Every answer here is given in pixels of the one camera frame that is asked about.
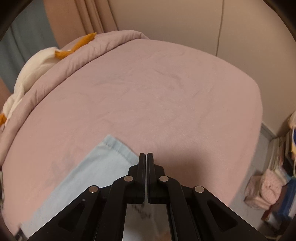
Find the baseboard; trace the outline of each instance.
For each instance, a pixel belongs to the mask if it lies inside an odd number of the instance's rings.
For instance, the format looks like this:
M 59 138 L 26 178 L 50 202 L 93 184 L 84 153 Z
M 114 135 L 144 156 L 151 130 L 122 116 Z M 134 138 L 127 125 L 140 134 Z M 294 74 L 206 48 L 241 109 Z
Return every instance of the baseboard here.
M 276 135 L 264 123 L 261 125 L 261 134 L 264 135 L 269 141 L 276 138 Z

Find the floor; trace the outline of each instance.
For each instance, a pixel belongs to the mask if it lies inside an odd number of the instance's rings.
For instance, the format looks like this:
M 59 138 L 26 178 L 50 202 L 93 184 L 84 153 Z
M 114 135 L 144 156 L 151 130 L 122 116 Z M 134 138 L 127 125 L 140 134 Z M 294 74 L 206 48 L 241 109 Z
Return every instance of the floor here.
M 259 230 L 264 235 L 272 235 L 272 230 L 261 220 L 261 217 L 264 213 L 264 210 L 256 210 L 247 206 L 244 201 L 244 190 L 250 177 L 254 174 L 263 173 L 268 166 L 268 162 L 266 162 L 266 153 L 268 149 L 269 140 L 263 135 L 260 134 L 259 141 L 257 144 L 257 149 L 254 154 L 252 163 L 248 170 L 248 173 L 237 193 L 232 203 L 230 204 L 230 208 L 237 213 L 240 217 L 242 217 L 245 221 L 251 224 L 254 228 Z

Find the stuffed animal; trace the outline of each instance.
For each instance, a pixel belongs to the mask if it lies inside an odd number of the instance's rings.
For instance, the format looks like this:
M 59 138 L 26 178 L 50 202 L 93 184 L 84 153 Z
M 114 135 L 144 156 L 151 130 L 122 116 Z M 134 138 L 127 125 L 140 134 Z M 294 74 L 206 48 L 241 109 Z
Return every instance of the stuffed animal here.
M 68 51 L 62 51 L 56 47 L 50 47 L 40 50 L 34 54 L 24 65 L 20 71 L 13 94 L 4 103 L 2 113 L 0 114 L 0 126 L 11 118 L 13 111 L 21 102 L 23 96 L 33 84 L 44 75 L 50 68 L 57 64 L 60 60 L 64 59 L 68 55 L 74 53 L 80 47 L 86 45 L 92 41 L 96 36 L 96 33 L 91 33 L 80 39 L 75 46 Z

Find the metal pin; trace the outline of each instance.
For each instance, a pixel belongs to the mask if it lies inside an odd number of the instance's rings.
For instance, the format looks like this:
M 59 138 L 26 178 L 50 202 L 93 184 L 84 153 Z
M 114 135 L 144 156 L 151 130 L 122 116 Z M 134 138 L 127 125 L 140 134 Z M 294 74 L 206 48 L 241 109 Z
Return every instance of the metal pin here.
M 124 180 L 125 180 L 126 182 L 131 182 L 131 181 L 133 180 L 133 177 L 132 177 L 132 176 L 125 176 L 125 177 L 124 177 Z
M 198 193 L 203 193 L 205 189 L 202 186 L 196 186 L 194 190 Z
M 161 176 L 159 178 L 159 180 L 162 181 L 162 182 L 167 182 L 168 181 L 168 177 L 167 176 Z
M 91 193 L 97 192 L 98 191 L 98 187 L 97 186 L 91 186 L 91 187 L 89 187 L 89 191 Z

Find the pink bed sheet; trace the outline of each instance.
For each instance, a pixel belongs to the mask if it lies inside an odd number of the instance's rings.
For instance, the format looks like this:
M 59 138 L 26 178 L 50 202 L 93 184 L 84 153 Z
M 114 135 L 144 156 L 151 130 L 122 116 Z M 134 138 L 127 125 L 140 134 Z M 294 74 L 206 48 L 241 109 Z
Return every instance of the pink bed sheet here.
M 210 54 L 137 38 L 84 61 L 96 38 L 36 82 L 35 90 L 46 89 L 59 71 L 68 73 L 36 101 L 3 164 L 3 217 L 12 233 L 108 134 L 137 154 L 153 152 L 182 185 L 202 185 L 226 205 L 236 194 L 259 136 L 257 84 Z M 75 69 L 74 60 L 84 62 Z M 36 100 L 34 91 L 26 95 Z

